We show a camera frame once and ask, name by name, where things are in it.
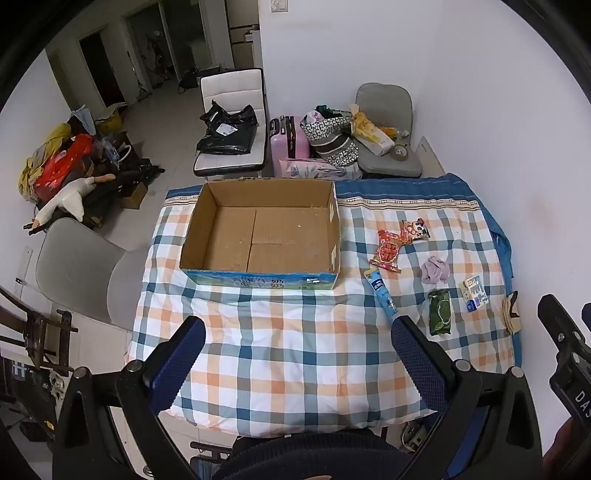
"screw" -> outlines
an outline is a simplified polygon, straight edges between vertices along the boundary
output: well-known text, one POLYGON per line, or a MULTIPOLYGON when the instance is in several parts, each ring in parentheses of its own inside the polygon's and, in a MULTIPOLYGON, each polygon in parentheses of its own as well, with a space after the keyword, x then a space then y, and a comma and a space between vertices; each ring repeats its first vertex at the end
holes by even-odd
POLYGON ((74 378, 82 378, 88 373, 88 369, 86 367, 78 367, 74 370, 74 378))
POLYGON ((519 367, 512 367, 511 368, 511 373, 516 378, 521 378, 524 375, 523 370, 521 368, 519 368, 519 367))
POLYGON ((131 362, 129 362, 127 364, 127 367, 125 367, 125 368, 129 372, 137 372, 142 368, 143 365, 144 365, 144 363, 141 360, 132 360, 131 362))
POLYGON ((470 365, 469 362, 467 362, 465 360, 458 360, 458 361, 456 361, 456 368, 460 372, 469 372, 470 369, 472 368, 472 366, 470 365))

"power outlet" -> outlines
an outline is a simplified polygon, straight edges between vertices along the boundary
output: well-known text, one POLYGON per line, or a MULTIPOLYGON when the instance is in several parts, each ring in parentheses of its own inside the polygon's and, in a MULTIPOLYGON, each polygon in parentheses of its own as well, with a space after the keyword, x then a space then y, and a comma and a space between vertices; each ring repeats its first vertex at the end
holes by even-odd
POLYGON ((287 0, 271 0, 271 13, 287 12, 287 0))

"purple cloth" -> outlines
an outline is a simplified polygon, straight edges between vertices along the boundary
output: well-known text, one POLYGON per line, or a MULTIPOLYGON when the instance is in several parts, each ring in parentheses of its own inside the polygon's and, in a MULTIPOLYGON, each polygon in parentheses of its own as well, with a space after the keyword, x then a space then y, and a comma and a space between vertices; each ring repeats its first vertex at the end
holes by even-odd
POLYGON ((447 283, 449 280, 449 265, 437 257, 429 257, 421 267, 421 281, 427 284, 436 284, 440 280, 447 283))

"open cardboard box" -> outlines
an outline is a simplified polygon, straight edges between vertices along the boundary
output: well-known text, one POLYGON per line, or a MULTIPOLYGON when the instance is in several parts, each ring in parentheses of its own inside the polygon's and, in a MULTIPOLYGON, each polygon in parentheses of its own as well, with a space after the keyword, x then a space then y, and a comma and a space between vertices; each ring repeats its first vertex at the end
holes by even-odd
POLYGON ((197 284, 330 290, 340 270, 333 182, 241 179, 205 184, 180 268, 197 284))

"bed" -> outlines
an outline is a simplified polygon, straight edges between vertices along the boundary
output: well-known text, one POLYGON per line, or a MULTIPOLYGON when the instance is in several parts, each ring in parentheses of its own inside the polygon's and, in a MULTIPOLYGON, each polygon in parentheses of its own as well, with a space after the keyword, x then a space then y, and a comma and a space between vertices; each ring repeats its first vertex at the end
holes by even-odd
POLYGON ((521 362, 519 337, 501 318, 512 291, 511 247, 468 185, 437 179, 336 182, 341 272, 332 291, 198 286, 178 267, 200 187, 168 193, 145 266, 127 360, 145 359, 189 315, 207 341, 169 411, 199 426, 249 437, 381 427, 431 413, 390 341, 391 319, 363 278, 377 230, 423 218, 431 238, 404 248, 382 271, 399 314, 409 315, 452 359, 505 372, 521 362), (430 336, 421 264, 450 264, 452 332, 430 336), (458 289, 480 274, 490 303, 469 313, 458 289))

